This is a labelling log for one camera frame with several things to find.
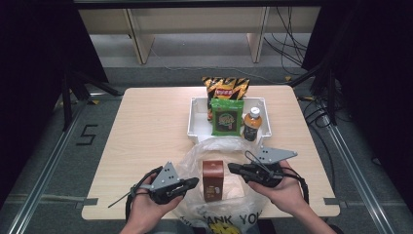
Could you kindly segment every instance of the snack bag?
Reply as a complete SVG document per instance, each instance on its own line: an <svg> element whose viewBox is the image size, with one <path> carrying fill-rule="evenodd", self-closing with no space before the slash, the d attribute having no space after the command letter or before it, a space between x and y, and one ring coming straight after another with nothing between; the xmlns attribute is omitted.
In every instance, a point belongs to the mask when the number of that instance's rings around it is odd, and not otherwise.
<svg viewBox="0 0 413 234"><path fill-rule="evenodd" d="M207 92L207 119L212 121L212 108L210 101L213 98L220 99L243 99L249 87L248 78L222 78L222 77L203 77Z"/></svg>
<svg viewBox="0 0 413 234"><path fill-rule="evenodd" d="M213 98L212 134L214 136L240 136L243 122L243 100Z"/></svg>

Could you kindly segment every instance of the brown carton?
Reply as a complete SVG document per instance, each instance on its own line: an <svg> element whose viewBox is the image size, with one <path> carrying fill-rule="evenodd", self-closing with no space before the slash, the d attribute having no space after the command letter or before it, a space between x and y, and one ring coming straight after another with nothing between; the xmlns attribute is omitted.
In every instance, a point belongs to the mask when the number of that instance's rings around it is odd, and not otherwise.
<svg viewBox="0 0 413 234"><path fill-rule="evenodd" d="M224 162L222 160L203 161L203 184L206 202L222 200L224 185Z"/></svg>

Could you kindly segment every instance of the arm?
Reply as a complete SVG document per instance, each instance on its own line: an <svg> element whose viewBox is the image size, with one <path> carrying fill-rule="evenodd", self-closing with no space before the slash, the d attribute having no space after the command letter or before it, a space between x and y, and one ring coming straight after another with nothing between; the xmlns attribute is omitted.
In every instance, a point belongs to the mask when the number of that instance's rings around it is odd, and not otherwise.
<svg viewBox="0 0 413 234"><path fill-rule="evenodd" d="M152 174L144 184L150 184L155 179L156 174ZM147 193L147 189L139 188L137 193ZM148 194L136 195L131 205L131 214L127 224L121 234L143 234L152 230L161 218L171 210L175 209L182 201L183 197L174 198L168 204L158 205L149 197Z"/></svg>
<svg viewBox="0 0 413 234"><path fill-rule="evenodd" d="M291 168L286 161L281 161L283 168ZM256 192L268 197L281 211L297 218L310 233L335 233L304 201L298 181L284 177L275 188L265 187L256 182L248 185Z"/></svg>

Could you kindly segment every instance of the green snack bag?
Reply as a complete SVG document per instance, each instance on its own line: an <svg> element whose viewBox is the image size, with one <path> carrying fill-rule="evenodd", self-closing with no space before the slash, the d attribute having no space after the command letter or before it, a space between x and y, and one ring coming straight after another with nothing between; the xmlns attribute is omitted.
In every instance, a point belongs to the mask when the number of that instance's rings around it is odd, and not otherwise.
<svg viewBox="0 0 413 234"><path fill-rule="evenodd" d="M212 134L214 136L240 136L243 122L243 100L213 98Z"/></svg>

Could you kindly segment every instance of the gray carpet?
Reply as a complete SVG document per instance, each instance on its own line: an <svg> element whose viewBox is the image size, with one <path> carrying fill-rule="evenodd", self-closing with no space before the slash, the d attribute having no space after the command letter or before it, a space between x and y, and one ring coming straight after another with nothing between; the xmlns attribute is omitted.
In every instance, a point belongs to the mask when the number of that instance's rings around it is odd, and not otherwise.
<svg viewBox="0 0 413 234"><path fill-rule="evenodd" d="M282 68L251 67L240 68L245 75L236 70L200 69L200 70L169 70L166 68L105 68L110 85L120 91L130 87L169 87L169 86L202 86L202 76L235 76L249 77L251 85L275 85L284 82L288 75ZM295 68L294 72L303 70ZM295 88L298 97L307 96L312 80L308 80ZM91 92L99 92L96 87L89 87ZM83 111L74 133L68 141L53 178L51 179L44 198L36 209L26 233L116 233L124 225L122 220L115 221L85 221L81 217L81 210L76 208L78 200L87 196L94 178L101 153L108 138L110 129L119 108L120 100L116 98L102 99L98 104L89 104ZM309 104L300 101L304 110ZM314 104L306 110L306 115L317 110ZM392 183L383 169L371 162L374 155L365 143L357 126L348 122L349 113L344 108L337 112L338 126L349 148L354 153L358 165L371 185L374 193L384 206L390 222L396 233L411 233L413 217L401 201ZM50 125L33 153L31 159L20 175L9 200L0 213L0 233L6 233L12 223L24 196L30 192L34 183L42 172L51 155L62 128L62 107L56 107ZM81 137L86 125L87 134L95 135L92 145L78 145L89 141ZM321 139L311 129L313 139L324 164L331 184L334 184L335 194L340 201L348 204L341 210L340 215L330 217L327 222L339 226L345 233L378 233L377 228L363 205L360 195L343 164L341 156L335 147L329 130L318 128L317 131L325 141L331 158L326 153ZM273 220L277 233L305 233L303 228L293 218L277 218Z"/></svg>

